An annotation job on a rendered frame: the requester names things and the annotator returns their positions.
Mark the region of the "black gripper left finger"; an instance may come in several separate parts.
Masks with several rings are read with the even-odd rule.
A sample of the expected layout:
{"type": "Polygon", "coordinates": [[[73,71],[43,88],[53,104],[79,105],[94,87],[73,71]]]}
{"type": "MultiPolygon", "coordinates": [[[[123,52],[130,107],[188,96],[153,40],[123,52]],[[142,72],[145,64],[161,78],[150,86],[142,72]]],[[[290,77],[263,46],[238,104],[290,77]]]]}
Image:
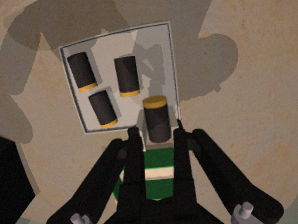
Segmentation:
{"type": "Polygon", "coordinates": [[[141,198],[146,198],[144,109],[139,110],[137,123],[127,133],[127,140],[110,142],[72,198],[46,224],[97,224],[124,166],[113,224],[141,224],[141,198]]]}

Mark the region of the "green open-top box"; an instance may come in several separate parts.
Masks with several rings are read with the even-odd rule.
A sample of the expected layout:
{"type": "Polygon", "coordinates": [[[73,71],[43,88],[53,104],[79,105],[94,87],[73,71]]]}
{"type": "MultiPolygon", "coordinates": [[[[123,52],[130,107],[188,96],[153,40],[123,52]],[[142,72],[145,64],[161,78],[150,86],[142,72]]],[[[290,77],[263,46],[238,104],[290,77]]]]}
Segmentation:
{"type": "MultiPolygon", "coordinates": [[[[146,149],[146,151],[144,151],[144,160],[146,198],[160,200],[173,196],[173,146],[146,149]]],[[[116,201],[118,199],[119,186],[123,184],[124,168],[112,193],[116,201]]]]}

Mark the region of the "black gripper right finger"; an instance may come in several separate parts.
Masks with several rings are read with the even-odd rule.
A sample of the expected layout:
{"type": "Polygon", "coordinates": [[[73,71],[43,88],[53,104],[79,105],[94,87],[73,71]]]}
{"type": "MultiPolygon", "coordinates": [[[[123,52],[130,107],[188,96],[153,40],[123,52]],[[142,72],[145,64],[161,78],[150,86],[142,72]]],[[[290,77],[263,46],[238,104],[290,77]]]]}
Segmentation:
{"type": "Polygon", "coordinates": [[[254,186],[203,129],[186,132],[173,106],[168,113],[174,148],[172,224],[200,224],[189,150],[231,215],[231,224],[277,224],[282,204],[254,186]]]}

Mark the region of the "black battery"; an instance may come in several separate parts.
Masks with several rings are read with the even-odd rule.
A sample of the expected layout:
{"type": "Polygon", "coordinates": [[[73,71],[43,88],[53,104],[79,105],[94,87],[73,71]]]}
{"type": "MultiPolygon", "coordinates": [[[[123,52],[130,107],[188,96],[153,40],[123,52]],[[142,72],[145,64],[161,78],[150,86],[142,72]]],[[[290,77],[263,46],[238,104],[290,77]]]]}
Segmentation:
{"type": "Polygon", "coordinates": [[[86,52],[71,55],[67,58],[67,61],[79,92],[98,86],[86,52]]]}
{"type": "Polygon", "coordinates": [[[142,100],[149,140],[164,143],[171,138],[166,96],[151,96],[142,100]]]}
{"type": "Polygon", "coordinates": [[[121,97],[140,94],[135,56],[114,59],[121,97]]]}
{"type": "Polygon", "coordinates": [[[106,90],[88,97],[101,128],[109,128],[118,122],[106,90]]]}

